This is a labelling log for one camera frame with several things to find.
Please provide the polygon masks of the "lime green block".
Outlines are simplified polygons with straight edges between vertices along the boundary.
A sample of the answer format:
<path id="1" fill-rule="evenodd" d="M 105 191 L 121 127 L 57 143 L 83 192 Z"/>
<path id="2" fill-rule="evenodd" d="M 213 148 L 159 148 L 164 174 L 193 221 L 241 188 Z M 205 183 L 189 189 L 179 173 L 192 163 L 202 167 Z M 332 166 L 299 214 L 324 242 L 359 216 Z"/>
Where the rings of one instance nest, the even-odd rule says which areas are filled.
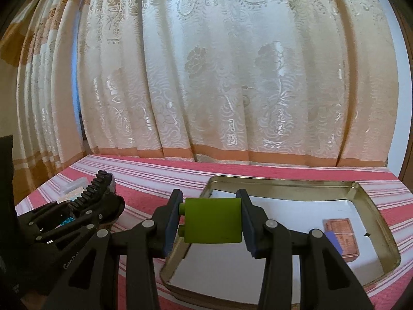
<path id="1" fill-rule="evenodd" d="M 184 223 L 179 237 L 186 244 L 236 244 L 242 241 L 239 198 L 187 198 L 179 204 Z"/>

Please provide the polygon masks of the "gold metal tray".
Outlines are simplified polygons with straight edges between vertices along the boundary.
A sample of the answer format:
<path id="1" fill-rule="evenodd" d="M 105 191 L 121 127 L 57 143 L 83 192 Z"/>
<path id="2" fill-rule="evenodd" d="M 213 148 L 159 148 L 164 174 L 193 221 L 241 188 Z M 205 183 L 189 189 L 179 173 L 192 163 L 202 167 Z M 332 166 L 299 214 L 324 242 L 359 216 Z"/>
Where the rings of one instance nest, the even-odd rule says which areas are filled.
<path id="1" fill-rule="evenodd" d="M 359 183 L 213 176 L 200 196 L 233 198 L 239 189 L 290 230 L 325 232 L 329 220 L 348 220 L 358 252 L 347 263 L 364 287 L 387 277 L 400 264 L 387 223 Z M 264 269 L 265 261 L 254 259 L 244 242 L 190 245 L 177 239 L 160 279 L 174 297 L 188 303 L 212 309 L 255 309 Z"/>

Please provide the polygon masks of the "red striped tablecloth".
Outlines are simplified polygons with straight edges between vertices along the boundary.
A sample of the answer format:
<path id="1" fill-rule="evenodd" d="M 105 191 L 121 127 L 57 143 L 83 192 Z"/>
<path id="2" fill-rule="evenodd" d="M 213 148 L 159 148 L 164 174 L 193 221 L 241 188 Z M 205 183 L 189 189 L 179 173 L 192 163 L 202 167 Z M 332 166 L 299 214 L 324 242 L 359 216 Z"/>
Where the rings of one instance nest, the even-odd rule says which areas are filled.
<path id="1" fill-rule="evenodd" d="M 135 226 L 165 202 L 178 188 L 197 197 L 215 175 L 310 181 L 355 181 L 363 187 L 387 222 L 401 254 L 401 263 L 388 277 L 368 288 L 376 309 L 391 309 L 412 279 L 412 193 L 386 168 L 266 167 L 133 157 L 88 155 L 46 181 L 16 205 L 19 214 L 56 200 L 60 188 L 76 179 L 91 180 L 96 172 L 113 173 L 116 190 L 126 202 L 115 231 Z"/>

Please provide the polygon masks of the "cream patterned curtain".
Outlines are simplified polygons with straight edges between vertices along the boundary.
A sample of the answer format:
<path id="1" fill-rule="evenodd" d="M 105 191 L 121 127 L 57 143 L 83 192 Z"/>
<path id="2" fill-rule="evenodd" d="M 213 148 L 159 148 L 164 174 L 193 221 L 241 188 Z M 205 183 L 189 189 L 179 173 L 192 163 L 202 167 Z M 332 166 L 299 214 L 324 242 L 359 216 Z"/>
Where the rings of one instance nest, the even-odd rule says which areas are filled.
<path id="1" fill-rule="evenodd" d="M 82 0 L 84 150 L 383 167 L 398 73 L 381 0 Z"/>

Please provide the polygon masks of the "black toothed gear toy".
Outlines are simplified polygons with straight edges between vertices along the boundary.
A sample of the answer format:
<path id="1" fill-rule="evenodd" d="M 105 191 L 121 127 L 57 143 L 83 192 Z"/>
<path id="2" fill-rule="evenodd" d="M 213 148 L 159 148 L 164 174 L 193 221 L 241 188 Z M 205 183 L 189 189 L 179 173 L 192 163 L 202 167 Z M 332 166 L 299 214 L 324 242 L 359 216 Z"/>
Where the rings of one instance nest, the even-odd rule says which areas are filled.
<path id="1" fill-rule="evenodd" d="M 74 201 L 69 203 L 69 214 L 73 218 L 78 218 L 82 213 L 85 213 L 94 205 L 100 203 L 103 196 L 108 192 L 116 192 L 115 178 L 112 173 L 99 170 L 91 184 L 89 184 Z"/>

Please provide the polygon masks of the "orange side curtain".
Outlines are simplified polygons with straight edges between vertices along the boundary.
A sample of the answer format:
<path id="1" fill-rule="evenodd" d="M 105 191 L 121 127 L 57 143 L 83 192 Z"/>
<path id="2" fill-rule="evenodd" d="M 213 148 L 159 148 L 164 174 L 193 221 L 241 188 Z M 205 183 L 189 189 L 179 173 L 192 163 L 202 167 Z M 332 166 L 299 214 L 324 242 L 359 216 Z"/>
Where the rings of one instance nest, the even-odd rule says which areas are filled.
<path id="1" fill-rule="evenodd" d="M 72 86 L 82 0 L 25 0 L 1 39 L 1 136 L 13 136 L 18 204 L 84 155 Z"/>

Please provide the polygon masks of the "copper brown small box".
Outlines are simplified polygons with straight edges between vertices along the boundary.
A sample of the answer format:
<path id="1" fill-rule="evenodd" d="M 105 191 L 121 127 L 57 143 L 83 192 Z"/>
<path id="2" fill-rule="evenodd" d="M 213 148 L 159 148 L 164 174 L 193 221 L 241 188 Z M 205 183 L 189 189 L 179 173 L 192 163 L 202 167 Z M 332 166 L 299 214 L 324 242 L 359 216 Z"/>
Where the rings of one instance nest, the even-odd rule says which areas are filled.
<path id="1" fill-rule="evenodd" d="M 324 220 L 324 230 L 333 231 L 343 249 L 341 256 L 346 262 L 353 262 L 360 253 L 351 221 L 349 218 Z"/>

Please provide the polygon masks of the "cyan building brick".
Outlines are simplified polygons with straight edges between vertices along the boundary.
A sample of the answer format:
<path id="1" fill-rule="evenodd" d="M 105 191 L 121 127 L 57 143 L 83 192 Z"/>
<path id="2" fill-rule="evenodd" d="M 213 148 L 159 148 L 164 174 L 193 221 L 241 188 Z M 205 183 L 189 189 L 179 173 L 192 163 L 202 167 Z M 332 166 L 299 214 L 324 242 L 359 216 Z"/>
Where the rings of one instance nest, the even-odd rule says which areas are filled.
<path id="1" fill-rule="evenodd" d="M 74 218 L 72 218 L 72 217 L 69 217 L 69 218 L 67 218 L 66 220 L 64 220 L 60 225 L 61 226 L 64 226 L 64 225 L 67 225 L 67 224 L 69 224 L 69 223 L 71 223 L 71 222 L 74 222 Z"/>

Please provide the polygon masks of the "dark blue block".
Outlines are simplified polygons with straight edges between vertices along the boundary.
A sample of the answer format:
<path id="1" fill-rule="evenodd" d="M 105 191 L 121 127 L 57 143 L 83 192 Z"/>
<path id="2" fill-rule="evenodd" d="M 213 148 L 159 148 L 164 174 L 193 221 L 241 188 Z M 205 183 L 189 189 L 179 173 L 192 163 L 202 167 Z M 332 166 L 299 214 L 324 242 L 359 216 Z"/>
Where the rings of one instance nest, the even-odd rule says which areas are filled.
<path id="1" fill-rule="evenodd" d="M 338 238 L 336 237 L 335 233 L 333 231 L 327 231 L 325 232 L 325 236 L 329 239 L 331 244 L 335 247 L 336 251 L 341 255 L 343 254 L 343 249 L 339 243 Z"/>

